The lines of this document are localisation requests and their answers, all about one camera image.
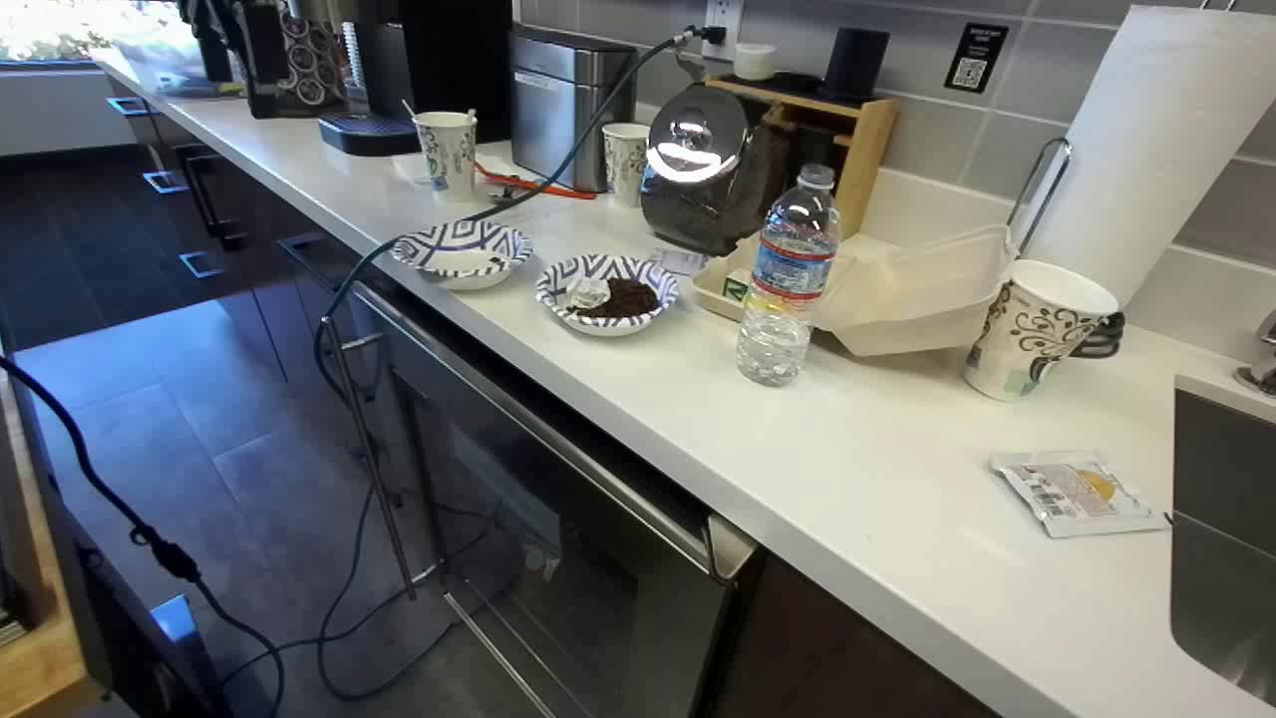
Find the blue white patterned bowl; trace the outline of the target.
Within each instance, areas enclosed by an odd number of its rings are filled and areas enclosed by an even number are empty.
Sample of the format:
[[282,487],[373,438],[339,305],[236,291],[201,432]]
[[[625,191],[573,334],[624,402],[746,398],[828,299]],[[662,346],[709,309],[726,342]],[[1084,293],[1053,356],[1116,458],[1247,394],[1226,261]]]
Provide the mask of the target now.
[[391,260],[451,291],[484,291],[521,267],[531,241],[506,224],[451,217],[398,236]]

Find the patterned bowl with coffee grounds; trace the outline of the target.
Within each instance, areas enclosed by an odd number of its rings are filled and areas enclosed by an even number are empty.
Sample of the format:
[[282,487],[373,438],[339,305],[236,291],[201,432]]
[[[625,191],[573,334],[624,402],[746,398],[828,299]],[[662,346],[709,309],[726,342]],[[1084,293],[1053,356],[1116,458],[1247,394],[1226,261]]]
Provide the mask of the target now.
[[577,334],[640,334],[680,301],[680,277],[644,256],[569,256],[539,275],[536,299]]

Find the clear plastic water bottle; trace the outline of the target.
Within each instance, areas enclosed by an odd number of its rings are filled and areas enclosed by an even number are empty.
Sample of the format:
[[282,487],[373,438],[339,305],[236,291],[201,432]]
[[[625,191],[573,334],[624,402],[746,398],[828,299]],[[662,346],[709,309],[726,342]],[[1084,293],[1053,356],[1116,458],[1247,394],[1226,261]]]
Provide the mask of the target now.
[[767,388],[798,378],[832,256],[832,170],[805,162],[798,183],[771,204],[754,248],[746,319],[739,327],[739,369],[746,378]]

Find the dark glass jar with lid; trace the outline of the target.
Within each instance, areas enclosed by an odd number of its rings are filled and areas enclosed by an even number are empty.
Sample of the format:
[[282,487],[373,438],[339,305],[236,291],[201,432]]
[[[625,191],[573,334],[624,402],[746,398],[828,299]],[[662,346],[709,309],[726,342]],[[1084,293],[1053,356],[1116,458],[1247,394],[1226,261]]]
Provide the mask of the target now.
[[685,86],[646,132],[644,217],[674,248],[731,256],[767,204],[767,144],[746,102],[722,86]]

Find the patterned paper cup middle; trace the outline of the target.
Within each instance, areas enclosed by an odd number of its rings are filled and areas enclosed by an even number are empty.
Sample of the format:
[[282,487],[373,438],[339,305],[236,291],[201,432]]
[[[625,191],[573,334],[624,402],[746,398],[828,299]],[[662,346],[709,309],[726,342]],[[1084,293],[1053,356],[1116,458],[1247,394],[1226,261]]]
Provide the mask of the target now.
[[644,170],[646,170],[646,122],[608,122],[601,152],[608,152],[609,199],[636,208],[644,195]]

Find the patterned paper cup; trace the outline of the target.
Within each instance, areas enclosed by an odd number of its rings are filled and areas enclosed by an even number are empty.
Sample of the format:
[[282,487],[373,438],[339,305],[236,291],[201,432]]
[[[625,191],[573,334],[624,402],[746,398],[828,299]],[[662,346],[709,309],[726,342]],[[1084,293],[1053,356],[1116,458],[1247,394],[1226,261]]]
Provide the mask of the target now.
[[644,195],[644,170],[646,170],[646,122],[608,122],[601,152],[608,152],[609,199],[636,208]]
[[964,381],[989,398],[1035,394],[1116,309],[1116,293],[1097,277],[1017,260],[964,356]]
[[418,146],[426,156],[430,187],[446,199],[468,199],[474,191],[474,112],[418,112]]

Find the wooden organizer rack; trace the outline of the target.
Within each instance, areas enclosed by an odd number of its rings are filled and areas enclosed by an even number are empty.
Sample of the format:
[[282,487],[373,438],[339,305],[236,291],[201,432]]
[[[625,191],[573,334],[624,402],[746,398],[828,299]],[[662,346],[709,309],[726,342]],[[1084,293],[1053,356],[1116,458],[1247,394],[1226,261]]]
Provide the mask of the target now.
[[782,86],[746,85],[734,75],[705,75],[705,86],[731,90],[746,102],[763,102],[763,122],[786,135],[822,132],[839,160],[832,204],[840,212],[840,231],[855,236],[870,212],[876,166],[891,152],[896,102],[863,99],[839,102],[822,95],[798,95]]

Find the beige takeout container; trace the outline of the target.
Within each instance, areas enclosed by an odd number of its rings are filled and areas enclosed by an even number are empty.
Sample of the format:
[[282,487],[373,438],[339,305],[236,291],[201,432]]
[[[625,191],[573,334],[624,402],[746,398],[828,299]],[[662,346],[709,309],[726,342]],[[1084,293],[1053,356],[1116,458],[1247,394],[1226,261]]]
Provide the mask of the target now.
[[968,346],[1011,260],[1000,224],[951,240],[855,236],[832,260],[819,327],[863,358]]

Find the patterned paper cup left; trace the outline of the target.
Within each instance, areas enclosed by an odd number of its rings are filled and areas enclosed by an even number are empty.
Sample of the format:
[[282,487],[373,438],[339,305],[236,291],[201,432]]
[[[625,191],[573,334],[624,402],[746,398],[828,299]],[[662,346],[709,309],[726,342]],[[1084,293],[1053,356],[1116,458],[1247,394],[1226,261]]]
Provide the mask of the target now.
[[418,146],[426,156],[430,187],[446,199],[468,199],[474,191],[474,112],[418,112]]

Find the Keurig coffee maker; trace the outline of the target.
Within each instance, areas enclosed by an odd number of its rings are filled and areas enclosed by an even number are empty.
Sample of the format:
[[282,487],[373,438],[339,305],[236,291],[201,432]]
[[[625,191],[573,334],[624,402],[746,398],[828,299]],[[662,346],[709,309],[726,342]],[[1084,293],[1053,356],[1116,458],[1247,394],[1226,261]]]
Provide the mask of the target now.
[[511,0],[346,0],[346,102],[321,135],[346,156],[418,146],[415,112],[474,112],[484,140],[511,135]]

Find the patterned paper cup right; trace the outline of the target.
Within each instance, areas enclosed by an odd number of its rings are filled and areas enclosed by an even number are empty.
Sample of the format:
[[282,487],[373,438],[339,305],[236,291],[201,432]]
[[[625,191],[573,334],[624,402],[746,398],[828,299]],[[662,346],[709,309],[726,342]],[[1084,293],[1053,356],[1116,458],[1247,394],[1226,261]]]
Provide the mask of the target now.
[[1035,394],[1116,309],[1116,293],[1097,277],[1017,260],[964,356],[964,381],[989,398]]

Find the small snack packet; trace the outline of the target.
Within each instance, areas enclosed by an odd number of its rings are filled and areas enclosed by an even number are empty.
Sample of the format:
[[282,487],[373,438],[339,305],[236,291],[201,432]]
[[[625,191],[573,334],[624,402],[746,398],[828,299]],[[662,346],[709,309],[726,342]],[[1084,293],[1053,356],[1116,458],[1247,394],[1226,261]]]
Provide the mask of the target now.
[[1013,450],[993,454],[989,469],[1021,499],[1049,537],[1144,533],[1167,517],[1134,493],[1100,454]]

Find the stainless steel sink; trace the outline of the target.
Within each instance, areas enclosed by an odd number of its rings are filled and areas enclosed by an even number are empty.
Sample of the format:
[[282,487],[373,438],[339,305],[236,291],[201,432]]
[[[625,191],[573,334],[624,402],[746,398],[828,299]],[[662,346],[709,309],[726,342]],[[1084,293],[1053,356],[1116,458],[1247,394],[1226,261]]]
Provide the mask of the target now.
[[1179,388],[1173,402],[1173,639],[1276,704],[1276,421]]

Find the white paper towel roll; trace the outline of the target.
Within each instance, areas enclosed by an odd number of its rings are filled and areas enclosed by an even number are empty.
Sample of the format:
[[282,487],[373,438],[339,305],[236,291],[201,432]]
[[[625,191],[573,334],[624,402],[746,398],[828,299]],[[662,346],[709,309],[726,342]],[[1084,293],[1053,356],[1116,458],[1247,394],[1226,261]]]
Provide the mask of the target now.
[[1276,17],[1134,2],[1025,248],[1129,301],[1276,99]]

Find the chrome faucet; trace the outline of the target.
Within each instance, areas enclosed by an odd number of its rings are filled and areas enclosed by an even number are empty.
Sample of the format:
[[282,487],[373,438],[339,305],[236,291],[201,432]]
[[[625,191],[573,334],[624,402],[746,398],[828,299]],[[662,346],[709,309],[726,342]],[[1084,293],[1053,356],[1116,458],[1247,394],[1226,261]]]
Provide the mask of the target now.
[[1237,368],[1237,378],[1264,394],[1276,394],[1276,309],[1267,309],[1255,327],[1255,349]]

